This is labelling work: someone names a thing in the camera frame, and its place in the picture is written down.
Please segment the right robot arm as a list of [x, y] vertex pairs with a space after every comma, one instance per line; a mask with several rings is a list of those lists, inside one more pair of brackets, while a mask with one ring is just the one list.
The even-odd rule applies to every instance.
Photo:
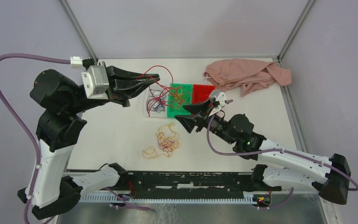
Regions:
[[226, 121], [214, 112], [214, 105], [210, 100], [185, 105], [190, 114], [175, 119], [188, 133], [205, 128], [207, 142], [216, 154], [259, 162], [250, 178], [255, 190], [303, 188], [331, 203], [347, 204], [351, 170], [343, 155], [319, 156], [283, 146], [254, 132], [254, 124], [245, 114]]

